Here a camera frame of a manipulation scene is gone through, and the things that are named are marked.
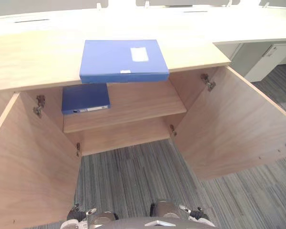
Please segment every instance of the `cabinet hinge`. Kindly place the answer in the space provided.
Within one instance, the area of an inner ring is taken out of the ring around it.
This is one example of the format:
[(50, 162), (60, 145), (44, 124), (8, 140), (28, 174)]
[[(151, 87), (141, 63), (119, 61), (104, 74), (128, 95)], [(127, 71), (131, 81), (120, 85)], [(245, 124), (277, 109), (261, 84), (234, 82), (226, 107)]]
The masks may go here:
[(209, 81), (209, 75), (208, 74), (201, 74), (201, 79), (204, 82), (204, 84), (208, 86), (208, 91), (213, 90), (213, 88), (216, 86), (215, 82), (211, 83)]
[(33, 112), (39, 117), (42, 117), (41, 110), (46, 105), (46, 97), (42, 94), (36, 96), (37, 99), (37, 105), (36, 107), (33, 107)]
[(78, 142), (76, 143), (76, 156), (80, 156), (81, 154), (81, 144)]
[(170, 129), (171, 129), (173, 135), (174, 135), (174, 136), (177, 136), (177, 132), (175, 131), (174, 125), (170, 124)]

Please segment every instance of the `floor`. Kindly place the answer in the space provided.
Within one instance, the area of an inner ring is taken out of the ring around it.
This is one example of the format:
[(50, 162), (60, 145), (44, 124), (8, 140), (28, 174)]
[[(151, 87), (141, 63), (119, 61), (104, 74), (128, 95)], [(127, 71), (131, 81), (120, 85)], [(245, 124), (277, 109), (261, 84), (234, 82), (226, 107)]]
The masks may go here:
[[(286, 65), (254, 85), (286, 110)], [(81, 209), (148, 216), (157, 198), (201, 206), (223, 229), (286, 229), (286, 158), (208, 181), (197, 179), (169, 140), (82, 158), (75, 194)]]

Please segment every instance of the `open cabinet door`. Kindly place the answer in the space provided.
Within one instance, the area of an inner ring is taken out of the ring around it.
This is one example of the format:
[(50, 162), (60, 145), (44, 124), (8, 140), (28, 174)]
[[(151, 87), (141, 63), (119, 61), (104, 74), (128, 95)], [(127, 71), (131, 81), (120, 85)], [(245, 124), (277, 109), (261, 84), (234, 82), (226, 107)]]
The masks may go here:
[(200, 93), (172, 136), (201, 179), (286, 157), (286, 112), (229, 67)]
[(81, 158), (35, 106), (15, 93), (0, 117), (0, 229), (63, 220), (73, 205)]

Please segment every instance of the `wooden countertop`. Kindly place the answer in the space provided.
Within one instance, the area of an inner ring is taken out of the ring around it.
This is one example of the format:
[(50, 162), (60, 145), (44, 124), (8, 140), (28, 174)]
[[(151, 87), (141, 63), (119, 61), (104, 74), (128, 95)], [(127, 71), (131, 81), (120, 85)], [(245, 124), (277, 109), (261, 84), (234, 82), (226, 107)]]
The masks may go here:
[(227, 65), (212, 43), (286, 41), (286, 10), (195, 10), (88, 9), (0, 17), (0, 91), (81, 83), (84, 40), (157, 39), (170, 72)]
[[(86, 39), (114, 38), (114, 30), (32, 31), (0, 36), (0, 91), (80, 84), (80, 65)], [(161, 33), (158, 40), (170, 72), (227, 65), (230, 60), (212, 43), (190, 34)], [(144, 39), (120, 36), (117, 39)]]

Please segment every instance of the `blue binder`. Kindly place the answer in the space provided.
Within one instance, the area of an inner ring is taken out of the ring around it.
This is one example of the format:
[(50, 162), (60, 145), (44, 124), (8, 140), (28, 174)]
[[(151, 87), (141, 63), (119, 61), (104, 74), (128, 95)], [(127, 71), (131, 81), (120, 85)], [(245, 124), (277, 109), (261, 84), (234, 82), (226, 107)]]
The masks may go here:
[(64, 115), (110, 108), (105, 83), (80, 84), (64, 87), (61, 112)]
[(85, 42), (82, 83), (157, 82), (168, 76), (156, 40)]

